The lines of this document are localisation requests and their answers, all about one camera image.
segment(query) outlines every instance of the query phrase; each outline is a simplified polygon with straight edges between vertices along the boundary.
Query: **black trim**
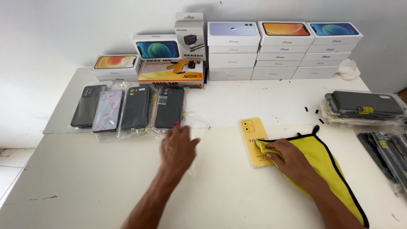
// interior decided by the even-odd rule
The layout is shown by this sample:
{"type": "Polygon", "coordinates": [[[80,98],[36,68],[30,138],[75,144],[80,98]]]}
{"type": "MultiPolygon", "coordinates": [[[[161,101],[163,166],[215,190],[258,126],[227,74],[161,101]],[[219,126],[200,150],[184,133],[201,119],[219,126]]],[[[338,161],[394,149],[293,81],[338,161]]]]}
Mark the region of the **black trim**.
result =
{"type": "MultiPolygon", "coordinates": [[[[341,172],[339,171],[338,167],[336,166],[335,160],[333,159],[333,156],[328,148],[327,145],[325,145],[325,143],[323,141],[321,141],[321,139],[316,135],[316,133],[319,130],[319,126],[316,125],[312,131],[312,134],[305,134],[305,135],[300,135],[300,136],[296,136],[296,137],[291,137],[291,138],[286,138],[287,141],[291,141],[291,140],[296,140],[296,139],[301,139],[301,138],[306,138],[306,137],[312,137],[314,136],[315,139],[317,139],[326,149],[326,151],[328,152],[329,158],[331,159],[332,162],[332,166],[334,167],[336,173],[338,174],[338,176],[341,178],[342,182],[345,184],[346,188],[348,189],[348,192],[350,194],[350,196],[352,197],[353,203],[355,203],[356,208],[359,210],[359,213],[362,215],[362,219],[363,219],[363,226],[365,228],[369,228],[369,220],[365,215],[365,212],[363,211],[362,207],[360,206],[359,202],[357,201],[355,195],[353,194],[352,190],[350,189],[350,186],[348,185],[348,183],[346,182],[345,178],[342,176],[341,172]]],[[[263,141],[263,142],[275,142],[276,140],[259,140],[259,141],[263,141]]]]}

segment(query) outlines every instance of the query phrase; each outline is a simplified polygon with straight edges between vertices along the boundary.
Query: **floral phone case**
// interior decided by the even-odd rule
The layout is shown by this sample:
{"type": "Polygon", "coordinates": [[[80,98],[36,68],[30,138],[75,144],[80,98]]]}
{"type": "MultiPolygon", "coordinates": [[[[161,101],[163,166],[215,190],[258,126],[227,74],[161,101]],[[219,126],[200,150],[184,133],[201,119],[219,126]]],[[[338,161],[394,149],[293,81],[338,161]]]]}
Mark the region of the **floral phone case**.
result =
{"type": "Polygon", "coordinates": [[[123,94],[123,90],[105,91],[101,94],[93,121],[93,133],[117,131],[123,94]]]}

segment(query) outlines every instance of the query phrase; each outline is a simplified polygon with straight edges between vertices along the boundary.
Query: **yellow cloth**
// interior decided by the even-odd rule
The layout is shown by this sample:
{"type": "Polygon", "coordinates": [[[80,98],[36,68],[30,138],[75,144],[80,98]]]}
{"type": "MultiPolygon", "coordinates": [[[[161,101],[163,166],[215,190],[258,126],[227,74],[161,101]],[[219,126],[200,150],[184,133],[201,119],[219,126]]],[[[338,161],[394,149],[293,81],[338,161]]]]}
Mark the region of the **yellow cloth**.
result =
{"type": "MultiPolygon", "coordinates": [[[[356,216],[356,218],[363,224],[365,228],[369,228],[368,218],[357,202],[357,199],[353,195],[349,185],[346,183],[338,162],[330,153],[325,143],[323,143],[316,136],[318,130],[319,126],[317,125],[314,127],[312,134],[300,135],[298,133],[299,136],[287,138],[286,140],[300,149],[300,151],[304,154],[315,171],[328,183],[329,188],[332,190],[332,192],[356,216]]],[[[278,150],[267,149],[265,147],[268,143],[274,141],[275,140],[257,140],[256,144],[260,148],[261,152],[264,154],[268,152],[274,152],[282,156],[278,150]]],[[[309,194],[303,188],[301,188],[297,184],[295,185],[309,196],[309,194]]]]}

